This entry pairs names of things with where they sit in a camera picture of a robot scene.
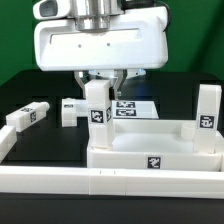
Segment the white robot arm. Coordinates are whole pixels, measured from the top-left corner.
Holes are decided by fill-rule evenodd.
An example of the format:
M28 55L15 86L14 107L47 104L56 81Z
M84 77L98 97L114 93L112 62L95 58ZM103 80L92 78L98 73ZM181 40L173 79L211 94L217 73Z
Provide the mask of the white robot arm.
M114 98L125 79L168 60L169 7L157 0L39 0L34 30L43 71L72 71L81 87L95 75L111 81Z

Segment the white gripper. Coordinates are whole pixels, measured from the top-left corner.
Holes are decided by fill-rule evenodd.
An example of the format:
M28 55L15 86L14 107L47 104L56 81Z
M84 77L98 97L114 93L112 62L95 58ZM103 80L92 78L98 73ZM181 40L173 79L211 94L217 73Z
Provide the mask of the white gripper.
M103 32L78 31L71 19L43 21L34 31L36 63L44 71L75 71L83 97L89 74L82 70L114 70L109 98L118 100L127 77L119 69L156 69L167 62L167 23L163 6L114 16Z

